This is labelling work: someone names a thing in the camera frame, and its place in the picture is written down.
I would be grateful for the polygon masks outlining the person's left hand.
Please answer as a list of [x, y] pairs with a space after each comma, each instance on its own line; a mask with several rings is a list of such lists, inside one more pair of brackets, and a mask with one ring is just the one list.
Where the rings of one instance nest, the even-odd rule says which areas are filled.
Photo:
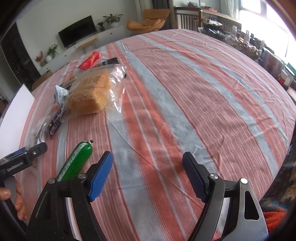
[[[10, 199], [12, 193], [11, 190], [6, 187], [0, 188], [0, 199], [1, 201], [5, 201]], [[22, 197], [21, 186], [18, 182], [16, 182], [16, 199], [14, 202], [15, 209], [17, 211], [17, 216], [19, 220], [28, 220], [28, 212], [26, 203]]]

